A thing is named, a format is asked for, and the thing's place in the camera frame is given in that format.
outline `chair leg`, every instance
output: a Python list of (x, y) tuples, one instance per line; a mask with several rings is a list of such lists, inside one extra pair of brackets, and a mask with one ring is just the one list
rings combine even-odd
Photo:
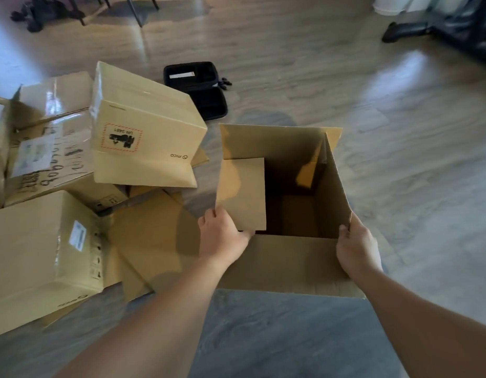
[(143, 27), (143, 24), (140, 21), (140, 18), (138, 17), (138, 15), (136, 13), (136, 9), (135, 9), (135, 5), (133, 4), (133, 0), (127, 0), (127, 3), (129, 4), (129, 7), (131, 8), (131, 11), (135, 15), (136, 21), (138, 22), (140, 28), (142, 28)]
[(110, 6), (110, 2), (109, 2), (108, 0), (105, 0), (105, 3), (106, 3), (106, 5), (108, 6), (108, 9), (110, 9), (110, 8), (111, 8), (111, 6)]
[(76, 14), (76, 16), (79, 19), (80, 23), (84, 27), (85, 26), (85, 22), (84, 22), (84, 19), (82, 18), (83, 14), (79, 10), (77, 4), (75, 3), (75, 0), (68, 0), (68, 1), (70, 1), (70, 4), (72, 5), (73, 12)]
[(152, 0), (152, 2), (154, 3), (154, 6), (157, 10), (159, 10), (159, 5), (157, 5), (157, 1), (156, 0)]

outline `left hand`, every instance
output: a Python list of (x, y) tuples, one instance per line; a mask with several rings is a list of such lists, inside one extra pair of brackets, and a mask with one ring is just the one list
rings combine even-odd
[(206, 210), (197, 224), (201, 230), (199, 256), (216, 260), (224, 271), (239, 259), (254, 234), (239, 232), (223, 207)]

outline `laminate floor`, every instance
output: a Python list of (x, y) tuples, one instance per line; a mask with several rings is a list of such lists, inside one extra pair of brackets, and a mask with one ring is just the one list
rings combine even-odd
[[(210, 60), (234, 83), (223, 122), (341, 126), (334, 152), (353, 209), (392, 246), (391, 276), (486, 323), (486, 69), (429, 38), (386, 45), (372, 0), (124, 0), (82, 27), (32, 35), (0, 0), (0, 95), (98, 60), (162, 80), (165, 65)], [(217, 122), (203, 142), (189, 209), (215, 201)], [(48, 377), (149, 299), (109, 288), (42, 330), (0, 337), (0, 377)], [(197, 376), (401, 376), (363, 300), (220, 290), (191, 371)]]

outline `black case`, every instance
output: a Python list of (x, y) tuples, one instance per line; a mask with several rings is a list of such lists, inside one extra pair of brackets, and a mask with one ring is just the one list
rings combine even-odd
[[(172, 75), (186, 76), (171, 78)], [(164, 68), (164, 84), (189, 94), (203, 120), (227, 115), (227, 102), (218, 82), (217, 69), (211, 62), (179, 63)]]

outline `hand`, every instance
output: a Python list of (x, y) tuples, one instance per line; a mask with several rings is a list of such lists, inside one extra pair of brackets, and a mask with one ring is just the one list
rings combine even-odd
[(355, 213), (351, 216), (349, 230), (344, 225), (339, 227), (336, 251), (340, 265), (355, 282), (368, 271), (383, 270), (377, 240)]
[(247, 231), (238, 232), (223, 207), (208, 209), (197, 223), (201, 230), (199, 256), (216, 260), (224, 271), (239, 259), (253, 235)]

